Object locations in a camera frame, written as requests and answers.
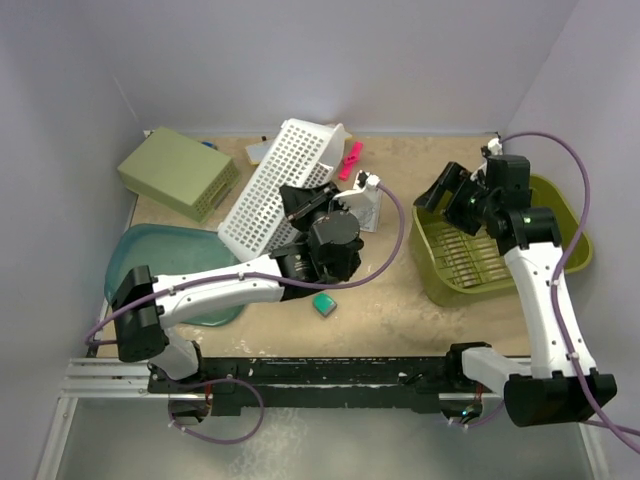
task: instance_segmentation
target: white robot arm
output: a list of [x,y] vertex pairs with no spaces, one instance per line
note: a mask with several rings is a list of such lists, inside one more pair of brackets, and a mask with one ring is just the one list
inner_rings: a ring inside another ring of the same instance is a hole
[[[281,187],[285,216],[300,234],[292,243],[249,262],[157,277],[151,277],[148,267],[131,270],[116,292],[114,311],[150,293],[169,294],[115,320],[120,360],[149,360],[174,380],[188,378],[198,372],[202,359],[197,344],[177,334],[178,323],[236,305],[286,301],[317,291],[247,274],[320,284],[348,280],[360,265],[358,251],[364,245],[358,220],[348,209],[375,201],[378,183],[377,176],[365,174],[357,188],[345,192],[332,183],[313,189]],[[218,280],[211,282],[212,277]]]
[[431,212],[442,208],[452,226],[469,235],[484,227],[496,240],[511,272],[522,304],[531,364],[504,357],[485,343],[452,345],[451,370],[479,382],[503,397],[518,426],[582,421],[593,414],[572,360],[577,359],[600,405],[616,393],[612,375],[599,374],[589,353],[567,291],[564,274],[555,285],[569,337],[570,358],[551,303],[552,274],[562,256],[561,237],[553,211],[531,206],[530,165],[521,156],[502,155],[499,143],[483,149],[486,162],[475,172],[450,162],[436,183],[414,205]]

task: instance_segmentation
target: beige floor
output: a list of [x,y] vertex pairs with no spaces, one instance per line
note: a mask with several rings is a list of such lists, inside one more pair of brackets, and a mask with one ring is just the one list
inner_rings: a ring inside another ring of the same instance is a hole
[[[197,225],[146,198],[139,198],[133,224],[157,223],[215,230],[242,191],[255,167],[244,146],[258,138],[213,138],[233,156],[242,180],[204,225]],[[413,200],[424,192],[449,161],[469,167],[480,160],[484,137],[361,137],[362,167],[380,176],[402,201],[411,227]],[[375,270],[392,249],[397,214],[383,200],[378,232],[362,233],[365,247],[355,278]],[[516,295],[444,309],[431,303],[420,285],[406,243],[397,260],[375,281],[356,289],[331,292],[338,309],[322,318],[311,299],[250,305],[232,323],[206,328],[182,325],[180,333],[197,340],[204,356],[400,356],[442,355],[451,343],[486,341],[505,355],[528,355],[522,310]],[[107,338],[113,338],[113,332]],[[103,347],[100,356],[117,356]]]

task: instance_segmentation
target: blue object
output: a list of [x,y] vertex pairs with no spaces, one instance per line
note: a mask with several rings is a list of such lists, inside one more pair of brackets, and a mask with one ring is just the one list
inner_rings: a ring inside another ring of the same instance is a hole
[[313,297],[313,306],[320,312],[320,315],[328,317],[338,307],[338,304],[326,293],[320,293]]
[[[218,234],[194,228],[141,224],[127,230],[111,255],[104,281],[109,303],[133,267],[148,265],[152,275],[184,275],[238,264]],[[244,305],[194,317],[184,323],[219,327],[234,320]]]

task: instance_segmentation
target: plastic basket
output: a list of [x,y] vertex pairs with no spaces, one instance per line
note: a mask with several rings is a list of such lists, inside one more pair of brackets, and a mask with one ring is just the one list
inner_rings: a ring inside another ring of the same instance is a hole
[[295,235],[295,230],[283,225],[279,188],[311,187],[327,182],[342,160],[347,136],[342,124],[327,127],[296,119],[282,124],[280,133],[218,228],[220,239],[236,257],[243,262],[257,258],[268,247],[280,246]]
[[[550,207],[555,213],[566,248],[578,228],[576,216],[558,188],[546,178],[531,175],[530,186],[532,205]],[[442,207],[447,200],[443,198]],[[460,307],[515,292],[504,258],[484,230],[472,237],[447,224],[441,215],[414,207],[409,250],[424,291],[436,305]],[[591,240],[583,233],[565,273],[582,270],[592,255]]]

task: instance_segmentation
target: white backdrop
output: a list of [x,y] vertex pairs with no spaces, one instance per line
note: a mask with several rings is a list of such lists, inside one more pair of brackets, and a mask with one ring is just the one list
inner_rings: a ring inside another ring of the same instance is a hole
[[504,128],[575,0],[80,0],[145,128]]

